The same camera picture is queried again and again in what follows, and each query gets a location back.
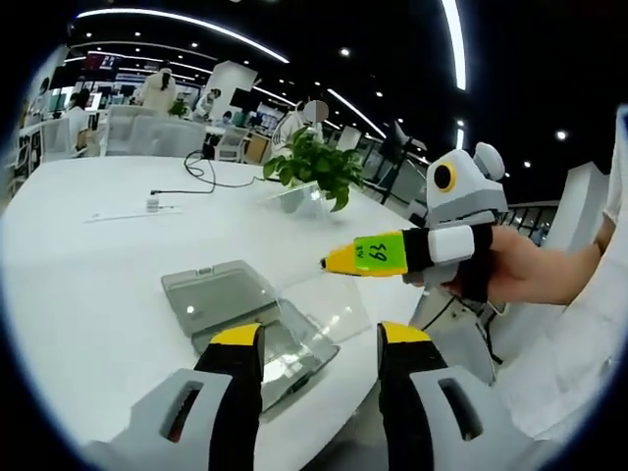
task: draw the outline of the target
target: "green leaves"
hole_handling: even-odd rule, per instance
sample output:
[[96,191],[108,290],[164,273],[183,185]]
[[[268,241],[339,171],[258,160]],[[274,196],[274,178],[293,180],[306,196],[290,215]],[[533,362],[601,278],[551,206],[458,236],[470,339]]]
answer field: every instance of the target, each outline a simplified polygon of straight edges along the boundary
[[336,204],[332,208],[332,212],[335,213],[339,211],[340,209],[344,208],[344,206],[346,206],[348,202],[349,202],[349,187],[342,186],[336,192]]
[[294,177],[294,173],[290,167],[285,167],[279,172],[279,181],[283,186],[288,186],[291,182],[292,177]]
[[332,170],[332,165],[325,159],[325,157],[321,157],[318,162],[316,162],[315,170],[319,174],[326,174]]
[[349,186],[362,185],[360,154],[353,150],[337,150],[307,132],[307,127],[294,133],[286,146],[288,156],[271,159],[264,165],[265,179],[279,175],[280,182],[288,186],[293,179],[317,182],[325,197],[336,200],[332,211],[344,208],[349,201]]
[[264,180],[269,179],[271,175],[273,175],[276,171],[280,171],[286,162],[286,157],[283,155],[279,157],[275,157],[274,159],[269,160],[264,164],[264,168],[262,169],[262,175],[264,176]]

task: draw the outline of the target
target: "white pillar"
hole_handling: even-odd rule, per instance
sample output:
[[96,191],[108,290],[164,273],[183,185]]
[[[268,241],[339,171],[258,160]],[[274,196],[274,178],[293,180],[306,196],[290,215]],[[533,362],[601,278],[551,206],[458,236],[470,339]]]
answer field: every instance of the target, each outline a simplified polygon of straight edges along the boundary
[[[592,243],[602,223],[607,192],[608,176],[592,162],[571,169],[543,248],[573,252]],[[564,306],[510,305],[505,316],[491,323],[495,354],[504,360],[515,357],[563,311]]]
[[345,126],[342,130],[342,134],[336,144],[338,150],[348,150],[357,147],[357,143],[360,141],[362,134],[356,128],[351,126]]
[[217,64],[203,90],[203,93],[207,93],[212,88],[220,88],[222,92],[220,98],[214,103],[212,118],[220,118],[226,111],[234,114],[241,111],[241,108],[230,105],[236,88],[250,91],[256,78],[257,72],[235,62],[226,61]]

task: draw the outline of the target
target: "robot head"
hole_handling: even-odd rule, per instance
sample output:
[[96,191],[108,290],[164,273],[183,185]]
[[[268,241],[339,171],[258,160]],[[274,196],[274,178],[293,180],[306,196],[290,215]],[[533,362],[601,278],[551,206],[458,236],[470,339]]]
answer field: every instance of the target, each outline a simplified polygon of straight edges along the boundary
[[431,228],[452,221],[494,221],[495,214],[507,211],[501,183],[504,167],[499,153],[479,143],[473,158],[464,150],[448,152],[428,167],[426,176],[428,225]]
[[478,142],[478,145],[475,147],[473,163],[478,166],[480,172],[482,172],[487,179],[497,182],[503,178],[503,174],[505,173],[503,160],[501,160],[497,149],[490,144]]

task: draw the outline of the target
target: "human hand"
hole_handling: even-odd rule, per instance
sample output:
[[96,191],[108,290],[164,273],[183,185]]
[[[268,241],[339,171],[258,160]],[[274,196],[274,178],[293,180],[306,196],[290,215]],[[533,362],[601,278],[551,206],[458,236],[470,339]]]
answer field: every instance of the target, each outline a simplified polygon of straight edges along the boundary
[[[513,228],[493,226],[491,245],[494,271],[489,280],[489,299],[495,302],[532,301],[545,295],[545,255],[533,241]],[[460,295],[457,279],[444,288]]]

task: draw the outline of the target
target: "black cable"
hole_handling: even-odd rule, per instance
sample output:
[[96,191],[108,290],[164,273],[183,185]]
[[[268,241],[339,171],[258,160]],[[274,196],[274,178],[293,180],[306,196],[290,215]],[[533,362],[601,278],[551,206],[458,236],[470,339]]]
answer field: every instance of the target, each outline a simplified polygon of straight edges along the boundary
[[445,311],[447,311],[447,308],[450,307],[450,305],[453,303],[454,300],[455,300],[455,297],[452,296],[451,299],[445,305],[445,307],[441,309],[439,313],[436,316],[434,316],[434,319],[428,322],[428,325],[422,328],[421,330],[427,331],[432,324],[434,324],[443,314],[445,314]]
[[[201,154],[201,157],[196,159],[195,161],[188,163],[190,157],[196,154]],[[225,184],[225,183],[217,183],[216,182],[216,171],[214,170],[214,166],[212,165],[211,160],[207,160],[209,164],[209,170],[212,173],[211,180],[203,179],[205,176],[205,171],[198,167],[194,167],[198,162],[203,160],[203,151],[202,150],[194,150],[185,156],[183,159],[183,166],[185,167],[185,171],[192,175],[197,180],[200,180],[204,183],[210,184],[211,189],[208,190],[191,190],[191,189],[151,189],[150,194],[161,194],[161,193],[185,193],[185,194],[211,194],[216,189],[216,186],[220,186],[223,188],[244,188],[246,186],[251,186],[255,183],[255,181],[263,182],[264,179],[258,179],[257,177],[253,177],[253,179],[249,183],[243,184]]]

